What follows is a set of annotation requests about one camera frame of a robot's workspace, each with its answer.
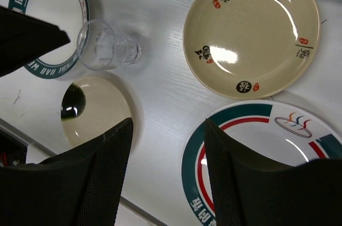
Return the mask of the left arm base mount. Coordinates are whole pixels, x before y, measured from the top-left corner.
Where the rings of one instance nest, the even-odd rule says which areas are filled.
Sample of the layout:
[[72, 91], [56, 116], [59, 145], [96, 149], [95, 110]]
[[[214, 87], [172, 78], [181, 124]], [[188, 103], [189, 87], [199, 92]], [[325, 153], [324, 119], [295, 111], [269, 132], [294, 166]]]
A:
[[23, 165], [26, 163], [27, 146], [1, 130], [1, 167]]

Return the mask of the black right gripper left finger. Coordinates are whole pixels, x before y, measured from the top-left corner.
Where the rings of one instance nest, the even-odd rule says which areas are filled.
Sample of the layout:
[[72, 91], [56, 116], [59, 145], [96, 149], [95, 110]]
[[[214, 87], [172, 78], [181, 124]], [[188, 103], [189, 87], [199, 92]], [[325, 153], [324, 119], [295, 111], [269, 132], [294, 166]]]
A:
[[134, 124], [43, 160], [1, 168], [1, 225], [113, 225]]

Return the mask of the white plate green red rim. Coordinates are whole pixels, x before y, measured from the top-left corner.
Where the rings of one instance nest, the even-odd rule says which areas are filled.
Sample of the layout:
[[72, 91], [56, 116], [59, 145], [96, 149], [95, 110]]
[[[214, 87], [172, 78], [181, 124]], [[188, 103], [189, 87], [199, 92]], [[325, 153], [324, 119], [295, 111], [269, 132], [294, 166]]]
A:
[[[219, 109], [209, 119], [247, 147], [291, 166], [318, 158], [341, 158], [341, 137], [322, 120], [293, 105], [267, 100], [239, 102]], [[184, 148], [182, 185], [201, 225], [215, 225], [203, 123]]]

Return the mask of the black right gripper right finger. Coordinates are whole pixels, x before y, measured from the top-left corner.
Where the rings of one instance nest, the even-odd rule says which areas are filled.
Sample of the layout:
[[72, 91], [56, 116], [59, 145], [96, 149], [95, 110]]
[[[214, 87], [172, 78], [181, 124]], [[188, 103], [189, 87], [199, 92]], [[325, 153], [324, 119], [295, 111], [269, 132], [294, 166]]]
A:
[[204, 143], [218, 225], [341, 225], [341, 160], [289, 166], [209, 119]]

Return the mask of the beige plate black characters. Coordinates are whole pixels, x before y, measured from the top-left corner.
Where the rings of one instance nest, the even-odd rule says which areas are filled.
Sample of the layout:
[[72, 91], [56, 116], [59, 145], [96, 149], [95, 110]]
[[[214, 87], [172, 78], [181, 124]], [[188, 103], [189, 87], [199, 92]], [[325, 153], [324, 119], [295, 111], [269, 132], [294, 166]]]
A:
[[261, 99], [294, 84], [320, 40], [316, 0], [195, 0], [183, 48], [197, 80], [232, 99]]

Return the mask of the beige plate dark spot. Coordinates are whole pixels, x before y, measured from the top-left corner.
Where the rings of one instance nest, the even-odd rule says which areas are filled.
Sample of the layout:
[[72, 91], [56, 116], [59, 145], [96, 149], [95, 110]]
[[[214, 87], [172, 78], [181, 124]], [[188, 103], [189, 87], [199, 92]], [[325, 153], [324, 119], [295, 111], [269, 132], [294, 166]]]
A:
[[60, 115], [65, 136], [76, 147], [130, 118], [131, 110], [112, 82], [99, 76], [86, 76], [67, 88]]

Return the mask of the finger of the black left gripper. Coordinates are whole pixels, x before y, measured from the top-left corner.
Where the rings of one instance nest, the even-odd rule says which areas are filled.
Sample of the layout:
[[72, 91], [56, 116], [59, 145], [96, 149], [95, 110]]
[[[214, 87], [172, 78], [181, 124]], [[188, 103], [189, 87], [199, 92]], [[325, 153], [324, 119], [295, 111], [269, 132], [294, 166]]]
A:
[[70, 42], [57, 25], [1, 6], [1, 76]]

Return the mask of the clear plastic cup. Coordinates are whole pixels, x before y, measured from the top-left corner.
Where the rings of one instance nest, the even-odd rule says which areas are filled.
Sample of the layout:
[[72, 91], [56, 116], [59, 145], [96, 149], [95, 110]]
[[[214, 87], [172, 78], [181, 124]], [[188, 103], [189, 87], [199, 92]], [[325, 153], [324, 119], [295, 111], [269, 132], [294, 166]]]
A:
[[102, 19], [92, 19], [80, 29], [75, 53], [91, 71], [106, 71], [135, 63], [141, 56], [138, 39]]

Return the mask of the white plate green text rim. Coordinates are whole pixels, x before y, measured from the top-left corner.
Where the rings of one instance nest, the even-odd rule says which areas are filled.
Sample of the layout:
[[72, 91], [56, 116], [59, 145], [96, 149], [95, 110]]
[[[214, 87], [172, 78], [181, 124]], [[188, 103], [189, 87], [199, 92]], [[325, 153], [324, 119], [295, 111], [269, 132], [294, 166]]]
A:
[[70, 39], [68, 44], [29, 62], [26, 70], [43, 79], [56, 79], [70, 71], [79, 58], [79, 30], [90, 18], [88, 0], [9, 0], [8, 8], [57, 25]]

